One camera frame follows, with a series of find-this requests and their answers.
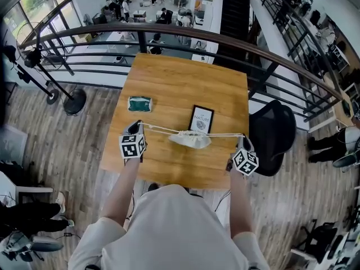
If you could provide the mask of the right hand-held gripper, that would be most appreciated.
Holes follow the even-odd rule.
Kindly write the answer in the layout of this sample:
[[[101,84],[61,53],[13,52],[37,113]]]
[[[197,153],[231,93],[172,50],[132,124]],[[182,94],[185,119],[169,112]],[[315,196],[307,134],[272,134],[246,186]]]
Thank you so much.
[[[250,176],[259,166],[259,159],[251,141],[245,134],[237,139],[236,151],[230,154],[227,162],[226,171],[232,169],[240,172],[243,176]]]

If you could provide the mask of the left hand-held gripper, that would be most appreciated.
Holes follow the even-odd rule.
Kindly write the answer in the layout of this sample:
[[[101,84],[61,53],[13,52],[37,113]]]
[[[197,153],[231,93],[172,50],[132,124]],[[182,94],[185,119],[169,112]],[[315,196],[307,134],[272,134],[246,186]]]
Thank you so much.
[[[139,158],[140,162],[143,162],[143,153],[146,151],[147,142],[142,120],[135,121],[125,128],[119,136],[119,148],[124,165],[128,160],[135,158]]]

